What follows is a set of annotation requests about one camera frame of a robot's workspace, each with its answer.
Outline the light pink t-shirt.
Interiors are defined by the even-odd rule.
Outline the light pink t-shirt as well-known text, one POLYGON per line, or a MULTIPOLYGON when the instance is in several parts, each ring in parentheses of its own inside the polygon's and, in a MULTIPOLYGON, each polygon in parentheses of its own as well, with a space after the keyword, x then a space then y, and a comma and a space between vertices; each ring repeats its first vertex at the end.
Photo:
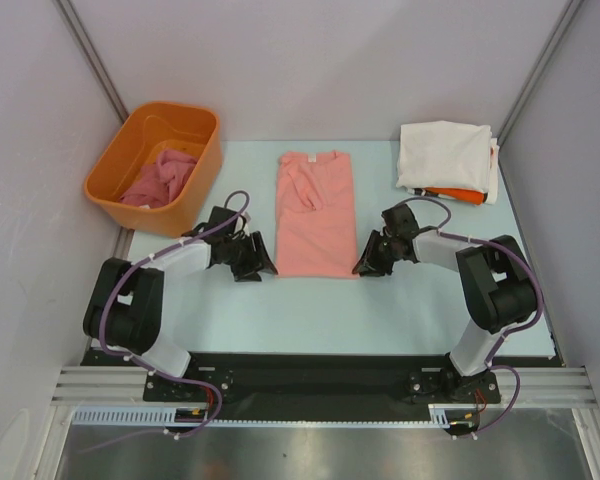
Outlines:
POLYGON ((357 233, 350 155, 288 152, 276 185, 275 265, 282 277, 355 279, 357 233))

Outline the dark pink t-shirt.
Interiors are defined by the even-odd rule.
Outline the dark pink t-shirt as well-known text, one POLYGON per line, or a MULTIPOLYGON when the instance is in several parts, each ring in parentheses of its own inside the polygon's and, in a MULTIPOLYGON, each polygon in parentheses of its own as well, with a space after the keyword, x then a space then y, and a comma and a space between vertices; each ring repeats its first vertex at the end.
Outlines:
POLYGON ((175 149, 165 149, 152 164, 141 168, 139 178, 121 195, 119 202, 139 208, 161 208, 182 192, 198 159, 175 149))

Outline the orange plastic basket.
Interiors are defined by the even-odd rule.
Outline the orange plastic basket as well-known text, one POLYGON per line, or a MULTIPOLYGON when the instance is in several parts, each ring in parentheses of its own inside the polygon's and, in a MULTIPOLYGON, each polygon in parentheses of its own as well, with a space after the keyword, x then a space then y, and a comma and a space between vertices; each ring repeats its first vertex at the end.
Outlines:
POLYGON ((177 237, 191 229, 223 163, 220 121, 204 107, 163 101, 135 109, 88 174, 84 193, 118 225, 155 235, 177 237), (120 202, 158 155, 174 149, 197 159, 178 197, 160 208, 120 202))

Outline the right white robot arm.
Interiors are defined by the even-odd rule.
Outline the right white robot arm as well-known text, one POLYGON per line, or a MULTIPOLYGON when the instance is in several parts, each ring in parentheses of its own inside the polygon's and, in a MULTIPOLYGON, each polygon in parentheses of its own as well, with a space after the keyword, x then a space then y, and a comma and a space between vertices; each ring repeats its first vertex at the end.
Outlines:
POLYGON ((469 323, 441 376, 443 393, 464 401, 477 389, 504 339, 531 315, 541 314, 541 291, 518 242, 510 235, 491 240, 442 232, 433 227, 407 236, 371 232, 353 273, 388 276, 398 261, 436 265, 459 274, 469 323))

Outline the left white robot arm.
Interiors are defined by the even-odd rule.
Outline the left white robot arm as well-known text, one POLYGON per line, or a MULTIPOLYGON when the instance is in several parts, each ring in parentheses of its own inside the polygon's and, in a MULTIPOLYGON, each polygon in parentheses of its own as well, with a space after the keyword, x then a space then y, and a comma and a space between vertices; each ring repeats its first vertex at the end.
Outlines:
POLYGON ((236 282, 259 282, 262 272, 278 273, 261 233, 248 231, 245 216, 201 223, 137 263, 106 260, 84 315, 84 333, 111 354, 167 375, 165 385, 177 398, 194 397, 201 376, 189 368, 191 354, 163 328, 164 290, 169 280, 216 265, 228 266, 236 282))

